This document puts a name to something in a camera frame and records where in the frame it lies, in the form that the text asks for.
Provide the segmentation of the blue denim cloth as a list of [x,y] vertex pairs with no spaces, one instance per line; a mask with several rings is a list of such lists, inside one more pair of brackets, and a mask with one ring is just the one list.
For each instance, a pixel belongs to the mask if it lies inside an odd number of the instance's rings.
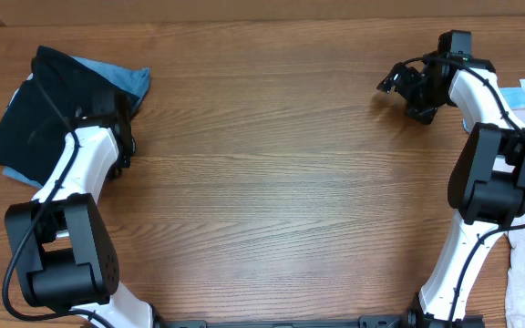
[[[96,61],[93,59],[88,59],[88,58],[84,58],[80,56],[70,56],[70,57],[75,59],[81,65],[100,74],[102,77],[107,79],[110,83],[112,83],[116,87],[119,87],[129,92],[130,94],[137,96],[139,99],[136,102],[134,102],[134,104],[131,106],[131,109],[132,109],[132,112],[130,114],[131,118],[133,118],[137,114],[142,101],[144,100],[145,96],[149,92],[150,70],[148,67],[143,67],[139,70],[133,70],[133,69],[128,69],[125,67],[120,67],[120,66],[113,65],[110,63]],[[7,111],[10,108],[18,92],[19,92],[19,88],[15,91],[13,96],[10,98],[5,111]],[[42,184],[40,184],[39,182],[27,178],[25,175],[23,175],[22,173],[18,172],[15,169],[4,167],[2,173],[4,176],[10,179],[15,179],[31,187],[35,187],[37,189],[41,189],[43,187]]]

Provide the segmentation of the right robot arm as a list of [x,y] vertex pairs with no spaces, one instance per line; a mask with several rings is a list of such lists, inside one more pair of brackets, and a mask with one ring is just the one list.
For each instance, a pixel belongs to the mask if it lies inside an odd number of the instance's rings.
[[466,315],[468,296],[484,261],[506,232],[525,229],[525,124],[501,95],[496,69],[472,55],[472,34],[450,30],[437,50],[396,63],[377,90],[397,92],[406,114],[432,122],[444,105],[459,108],[468,140],[448,182],[450,232],[427,282],[403,315],[366,315],[362,327],[482,327]]

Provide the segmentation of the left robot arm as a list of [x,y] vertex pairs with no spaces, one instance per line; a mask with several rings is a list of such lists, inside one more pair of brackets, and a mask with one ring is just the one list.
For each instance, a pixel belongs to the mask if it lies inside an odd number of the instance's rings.
[[25,322],[80,316],[95,327],[159,327],[154,307],[121,282],[98,209],[106,179],[119,176],[135,153],[128,98],[101,91],[90,113],[63,122],[65,146],[46,184],[5,214],[12,259],[4,306]]

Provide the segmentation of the black shorts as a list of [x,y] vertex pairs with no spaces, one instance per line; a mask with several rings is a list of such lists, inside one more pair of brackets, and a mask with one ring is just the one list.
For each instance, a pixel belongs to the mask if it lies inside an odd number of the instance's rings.
[[36,74],[19,87],[0,120],[0,165],[45,184],[61,156],[67,134],[36,84],[41,83],[66,118],[93,113],[93,97],[105,90],[127,96],[129,112],[139,98],[54,48],[36,51]]

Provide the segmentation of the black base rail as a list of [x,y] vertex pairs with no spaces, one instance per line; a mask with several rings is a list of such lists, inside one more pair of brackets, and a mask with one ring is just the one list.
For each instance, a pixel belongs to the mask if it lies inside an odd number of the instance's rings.
[[402,328],[402,327],[467,327],[485,328],[481,316],[472,316],[463,321],[447,323],[437,319],[417,318],[410,314],[361,315],[357,319],[303,320],[303,321],[266,321],[266,322],[228,322],[207,323],[203,320],[165,321],[157,317],[154,327],[159,328]]

